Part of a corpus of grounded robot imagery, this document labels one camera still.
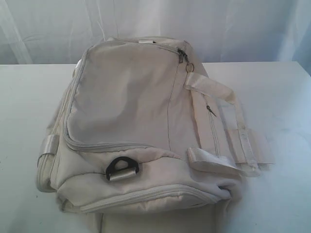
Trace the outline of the beige fabric duffel bag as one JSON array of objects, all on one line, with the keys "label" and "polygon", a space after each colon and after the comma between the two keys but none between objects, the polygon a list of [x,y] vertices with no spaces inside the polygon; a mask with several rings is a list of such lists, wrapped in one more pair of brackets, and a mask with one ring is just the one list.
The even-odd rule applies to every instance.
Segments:
[{"label": "beige fabric duffel bag", "polygon": [[188,42],[112,38],[74,69],[36,186],[93,233],[221,233],[243,178],[272,162],[234,91]]}]

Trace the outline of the metal key ring zipper pull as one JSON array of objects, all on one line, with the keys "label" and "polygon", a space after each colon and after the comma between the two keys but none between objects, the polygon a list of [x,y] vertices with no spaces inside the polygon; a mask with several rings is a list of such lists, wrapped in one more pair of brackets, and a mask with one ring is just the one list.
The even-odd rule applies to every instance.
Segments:
[{"label": "metal key ring zipper pull", "polygon": [[194,64],[193,64],[193,63],[187,63],[187,65],[186,65],[186,71],[187,71],[187,73],[192,73],[192,72],[194,72]]}]

